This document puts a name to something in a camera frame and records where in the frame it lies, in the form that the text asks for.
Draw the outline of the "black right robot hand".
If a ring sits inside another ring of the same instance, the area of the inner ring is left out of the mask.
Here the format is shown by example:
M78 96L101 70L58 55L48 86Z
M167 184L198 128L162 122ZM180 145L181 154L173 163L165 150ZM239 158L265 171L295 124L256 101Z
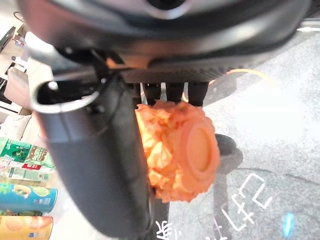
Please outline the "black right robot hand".
M100 233L154 240L169 206L147 184L134 113L151 100L177 100L190 83L200 105L209 81L263 61L296 33L311 0L18 0L29 31L44 41L31 56L53 79L31 105L71 198Z

